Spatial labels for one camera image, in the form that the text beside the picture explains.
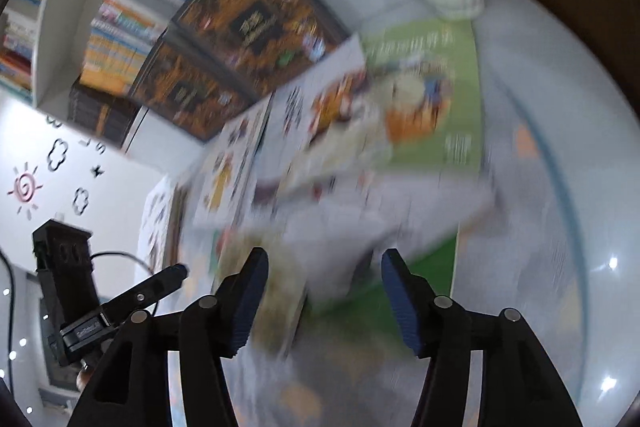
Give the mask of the swordsman cover book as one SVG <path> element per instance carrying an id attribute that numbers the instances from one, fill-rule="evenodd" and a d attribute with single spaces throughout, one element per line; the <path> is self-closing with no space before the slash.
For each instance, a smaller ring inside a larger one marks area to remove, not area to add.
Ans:
<path id="1" fill-rule="evenodd" d="M 407 260 L 428 253 L 495 204 L 482 176 L 383 174 L 328 176 L 284 193 L 250 178 L 247 220 L 274 228 L 290 247 L 315 305 L 346 297 L 378 271 L 384 249 Z"/>

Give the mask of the leaning book stack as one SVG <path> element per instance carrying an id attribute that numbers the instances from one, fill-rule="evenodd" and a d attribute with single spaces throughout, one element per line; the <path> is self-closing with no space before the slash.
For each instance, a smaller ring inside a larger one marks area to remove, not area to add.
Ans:
<path id="1" fill-rule="evenodd" d="M 136 257 L 153 273 L 178 259 L 178 242 L 186 190 L 164 176 L 146 196 Z"/>

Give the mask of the white book with cartoon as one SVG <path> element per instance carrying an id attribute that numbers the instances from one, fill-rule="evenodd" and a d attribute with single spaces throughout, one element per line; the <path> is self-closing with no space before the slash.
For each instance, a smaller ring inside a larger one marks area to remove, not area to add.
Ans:
<path id="1" fill-rule="evenodd" d="M 352 35 L 272 97 L 255 167 L 259 204 L 390 158 L 383 106 Z"/>

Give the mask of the dark ornate book left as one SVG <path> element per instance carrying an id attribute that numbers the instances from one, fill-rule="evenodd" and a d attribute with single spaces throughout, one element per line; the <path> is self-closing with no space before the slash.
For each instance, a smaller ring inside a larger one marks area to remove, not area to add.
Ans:
<path id="1" fill-rule="evenodd" d="M 145 57 L 128 98 L 203 143 L 257 101 L 172 30 L 163 32 Z"/>

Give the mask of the dark ornate book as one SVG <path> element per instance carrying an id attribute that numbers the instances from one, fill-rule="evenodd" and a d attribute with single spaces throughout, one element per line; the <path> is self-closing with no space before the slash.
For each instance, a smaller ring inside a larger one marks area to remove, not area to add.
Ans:
<path id="1" fill-rule="evenodd" d="M 145 57 L 128 98 L 203 143 L 257 101 L 172 30 L 163 32 Z"/>
<path id="2" fill-rule="evenodd" d="M 306 72 L 348 38 L 320 0 L 186 0 L 174 23 L 259 98 Z"/>

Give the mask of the green cover book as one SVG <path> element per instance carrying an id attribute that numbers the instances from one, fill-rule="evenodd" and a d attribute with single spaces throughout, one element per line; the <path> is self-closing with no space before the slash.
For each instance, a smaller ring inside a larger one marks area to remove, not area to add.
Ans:
<path id="1" fill-rule="evenodd" d="M 385 169 L 475 176 L 483 103 L 468 20 L 413 20 L 360 36 L 390 151 Z"/>

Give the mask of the dark ornate book right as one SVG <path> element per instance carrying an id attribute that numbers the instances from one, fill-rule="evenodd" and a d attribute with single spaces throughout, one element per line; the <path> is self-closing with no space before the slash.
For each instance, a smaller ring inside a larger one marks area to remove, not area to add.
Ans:
<path id="1" fill-rule="evenodd" d="M 320 0 L 186 0 L 174 23 L 259 98 L 306 72 L 348 38 Z"/>

